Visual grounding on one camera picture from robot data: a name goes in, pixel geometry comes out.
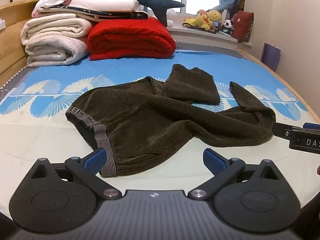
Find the cream folded quilt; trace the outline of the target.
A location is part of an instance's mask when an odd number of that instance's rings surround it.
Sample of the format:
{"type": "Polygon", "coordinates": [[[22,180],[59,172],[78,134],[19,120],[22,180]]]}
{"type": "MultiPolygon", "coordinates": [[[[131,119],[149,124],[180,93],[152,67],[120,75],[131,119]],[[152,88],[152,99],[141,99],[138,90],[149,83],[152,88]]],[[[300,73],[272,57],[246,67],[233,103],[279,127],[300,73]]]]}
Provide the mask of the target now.
{"type": "Polygon", "coordinates": [[[88,55],[87,37],[93,25],[76,14],[54,14],[28,20],[20,33],[27,66],[70,65],[88,55]]]}

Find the purple box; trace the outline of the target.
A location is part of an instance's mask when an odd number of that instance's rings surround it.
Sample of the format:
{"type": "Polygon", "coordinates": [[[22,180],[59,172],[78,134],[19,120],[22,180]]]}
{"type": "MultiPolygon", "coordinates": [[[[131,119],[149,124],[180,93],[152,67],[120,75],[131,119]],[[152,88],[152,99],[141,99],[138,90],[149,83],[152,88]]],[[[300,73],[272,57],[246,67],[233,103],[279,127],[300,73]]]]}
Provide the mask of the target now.
{"type": "Polygon", "coordinates": [[[278,47],[264,43],[260,61],[275,72],[280,60],[280,55],[281,50],[278,47]]]}

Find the panda plush toy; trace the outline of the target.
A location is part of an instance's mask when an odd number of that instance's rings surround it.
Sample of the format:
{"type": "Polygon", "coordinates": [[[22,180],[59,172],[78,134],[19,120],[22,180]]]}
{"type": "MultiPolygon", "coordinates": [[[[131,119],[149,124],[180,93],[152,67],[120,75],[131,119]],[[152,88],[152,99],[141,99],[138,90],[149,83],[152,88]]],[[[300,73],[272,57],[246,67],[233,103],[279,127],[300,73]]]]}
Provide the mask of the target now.
{"type": "Polygon", "coordinates": [[[224,33],[230,34],[232,33],[233,30],[234,30],[233,21],[230,19],[224,20],[222,23],[222,31],[224,33]]]}

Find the dark brown corduroy pants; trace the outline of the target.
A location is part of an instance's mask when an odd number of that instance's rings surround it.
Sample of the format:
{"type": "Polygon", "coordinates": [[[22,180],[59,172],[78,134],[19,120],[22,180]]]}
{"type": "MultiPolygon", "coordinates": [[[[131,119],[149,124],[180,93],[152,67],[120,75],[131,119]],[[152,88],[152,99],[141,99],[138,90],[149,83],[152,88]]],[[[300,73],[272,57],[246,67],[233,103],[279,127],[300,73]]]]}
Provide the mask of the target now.
{"type": "Polygon", "coordinates": [[[91,148],[106,150],[103,177],[130,176],[165,162],[194,137],[214,147],[269,141],[274,111],[235,82],[229,90],[235,107],[202,109],[200,104],[220,103],[213,77],[175,64],[164,82],[148,76],[89,90],[71,104],[66,118],[91,148]]]}

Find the yellow bear plush toys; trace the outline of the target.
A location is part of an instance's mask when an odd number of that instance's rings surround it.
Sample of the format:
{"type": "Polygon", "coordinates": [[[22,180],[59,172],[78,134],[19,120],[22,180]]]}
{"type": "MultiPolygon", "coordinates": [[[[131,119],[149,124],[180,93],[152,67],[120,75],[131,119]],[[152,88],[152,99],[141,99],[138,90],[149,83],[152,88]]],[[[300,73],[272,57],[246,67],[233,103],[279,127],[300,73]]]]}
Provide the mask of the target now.
{"type": "Polygon", "coordinates": [[[189,29],[196,29],[215,34],[221,30],[222,15],[217,10],[211,10],[209,12],[199,10],[195,18],[186,18],[182,25],[189,29]]]}

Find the white folded bedding stack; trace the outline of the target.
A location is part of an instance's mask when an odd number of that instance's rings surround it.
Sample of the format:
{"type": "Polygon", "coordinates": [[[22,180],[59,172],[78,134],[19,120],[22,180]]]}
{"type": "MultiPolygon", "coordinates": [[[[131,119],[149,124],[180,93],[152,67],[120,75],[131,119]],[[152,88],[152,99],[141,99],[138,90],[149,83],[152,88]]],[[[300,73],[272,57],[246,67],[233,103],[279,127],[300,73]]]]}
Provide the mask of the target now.
{"type": "Polygon", "coordinates": [[[137,0],[39,0],[31,16],[36,18],[39,16],[41,9],[52,8],[56,5],[97,12],[128,12],[136,18],[149,18],[147,12],[139,9],[140,3],[137,0]]]}

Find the wooden headboard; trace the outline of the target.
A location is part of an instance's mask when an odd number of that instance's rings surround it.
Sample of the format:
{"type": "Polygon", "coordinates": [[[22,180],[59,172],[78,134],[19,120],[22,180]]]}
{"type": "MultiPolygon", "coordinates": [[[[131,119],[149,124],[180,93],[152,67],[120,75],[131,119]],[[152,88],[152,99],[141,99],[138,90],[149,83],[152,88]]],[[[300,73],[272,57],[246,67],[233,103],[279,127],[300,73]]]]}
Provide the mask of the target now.
{"type": "Polygon", "coordinates": [[[20,41],[21,30],[31,19],[31,13],[39,0],[21,0],[1,6],[1,18],[5,28],[0,34],[1,86],[22,70],[27,64],[27,55],[20,41]]]}

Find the red folded blanket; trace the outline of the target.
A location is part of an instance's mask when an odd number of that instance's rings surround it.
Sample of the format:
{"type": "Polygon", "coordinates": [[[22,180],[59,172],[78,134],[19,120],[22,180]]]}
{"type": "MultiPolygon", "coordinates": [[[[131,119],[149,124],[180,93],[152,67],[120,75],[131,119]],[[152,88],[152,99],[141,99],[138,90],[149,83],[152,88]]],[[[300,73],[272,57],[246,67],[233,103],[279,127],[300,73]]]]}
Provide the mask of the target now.
{"type": "Polygon", "coordinates": [[[122,57],[163,59],[176,50],[168,29],[154,17],[147,20],[105,20],[96,24],[87,38],[91,61],[122,57]]]}

